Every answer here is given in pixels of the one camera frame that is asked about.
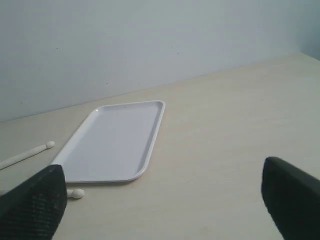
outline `tray rim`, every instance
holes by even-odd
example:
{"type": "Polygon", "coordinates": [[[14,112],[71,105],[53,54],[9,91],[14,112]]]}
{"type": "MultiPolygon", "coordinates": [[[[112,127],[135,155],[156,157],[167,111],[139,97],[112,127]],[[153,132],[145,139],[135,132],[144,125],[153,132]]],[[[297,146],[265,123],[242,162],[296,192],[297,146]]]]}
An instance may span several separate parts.
{"type": "Polygon", "coordinates": [[[67,144],[72,141],[72,139],[74,138],[74,136],[76,135],[76,133],[78,132],[78,130],[82,127],[82,125],[84,124],[84,122],[91,116],[92,113],[96,112],[96,110],[104,108],[104,107],[116,107],[116,106],[121,106],[121,105],[137,105],[137,104],[148,104],[148,103],[160,103],[161,107],[160,107],[160,114],[157,118],[157,123],[156,126],[154,128],[154,132],[153,132],[153,136],[150,142],[150,146],[147,150],[147,154],[143,163],[143,166],[141,167],[141,169],[135,173],[132,177],[130,178],[126,178],[126,179],[115,179],[115,180],[102,180],[102,181],[66,181],[67,184],[95,184],[95,183],[126,183],[126,182],[131,182],[133,180],[136,180],[137,178],[141,177],[142,174],[144,174],[144,172],[147,170],[147,167],[149,165],[150,162],[150,158],[152,155],[152,151],[154,149],[155,143],[156,143],[156,138],[158,136],[158,132],[159,132],[159,128],[162,122],[162,118],[165,112],[165,108],[166,108],[166,103],[162,100],[148,100],[148,101],[136,101],[136,102],[128,102],[128,103],[117,103],[117,104],[109,104],[109,105],[102,105],[102,106],[98,106],[95,107],[89,114],[88,116],[86,116],[86,118],[82,121],[82,123],[79,125],[79,127],[74,131],[74,133],[71,135],[71,137],[66,141],[66,143],[64,144],[64,146],[61,148],[61,150],[58,152],[58,154],[53,158],[53,160],[50,162],[49,165],[53,165],[53,164],[59,164],[60,163],[56,163],[56,159],[59,157],[60,153],[63,151],[63,149],[67,146],[67,144]]]}

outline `white tray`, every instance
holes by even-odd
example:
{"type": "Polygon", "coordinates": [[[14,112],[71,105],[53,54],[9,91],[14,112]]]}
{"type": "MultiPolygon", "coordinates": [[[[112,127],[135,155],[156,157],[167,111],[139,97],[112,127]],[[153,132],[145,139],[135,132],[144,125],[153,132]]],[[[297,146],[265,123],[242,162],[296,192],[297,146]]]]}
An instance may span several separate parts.
{"type": "Polygon", "coordinates": [[[148,166],[164,110],[159,100],[98,107],[51,164],[67,183],[132,181],[148,166]]]}

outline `wooden table surface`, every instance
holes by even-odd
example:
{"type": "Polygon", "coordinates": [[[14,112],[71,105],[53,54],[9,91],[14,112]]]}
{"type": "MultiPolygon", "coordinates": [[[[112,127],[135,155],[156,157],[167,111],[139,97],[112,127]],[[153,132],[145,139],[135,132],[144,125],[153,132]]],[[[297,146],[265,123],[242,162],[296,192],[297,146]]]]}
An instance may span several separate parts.
{"type": "Polygon", "coordinates": [[[320,62],[293,54],[0,123],[0,159],[56,146],[0,171],[9,190],[108,104],[166,102],[150,164],[126,185],[82,186],[55,240],[280,240],[261,198],[267,156],[320,178],[320,62]]]}

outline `white plastic rod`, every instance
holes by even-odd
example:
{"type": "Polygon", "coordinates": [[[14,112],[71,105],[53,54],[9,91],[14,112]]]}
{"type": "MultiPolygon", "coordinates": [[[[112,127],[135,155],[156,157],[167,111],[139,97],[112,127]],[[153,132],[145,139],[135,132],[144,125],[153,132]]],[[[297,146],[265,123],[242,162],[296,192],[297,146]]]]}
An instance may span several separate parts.
{"type": "Polygon", "coordinates": [[[13,164],[16,164],[22,160],[25,160],[27,158],[32,157],[33,155],[36,155],[38,153],[41,153],[44,150],[53,148],[55,146],[55,142],[54,141],[48,141],[46,144],[41,145],[41,146],[36,146],[35,148],[32,148],[28,151],[25,151],[23,153],[20,153],[16,156],[10,157],[4,161],[0,162],[0,170],[5,169],[13,164]]]}
{"type": "MultiPolygon", "coordinates": [[[[0,197],[5,195],[8,191],[0,191],[0,197]]],[[[81,199],[85,196],[85,191],[81,188],[67,189],[66,195],[68,198],[81,199]]]]}

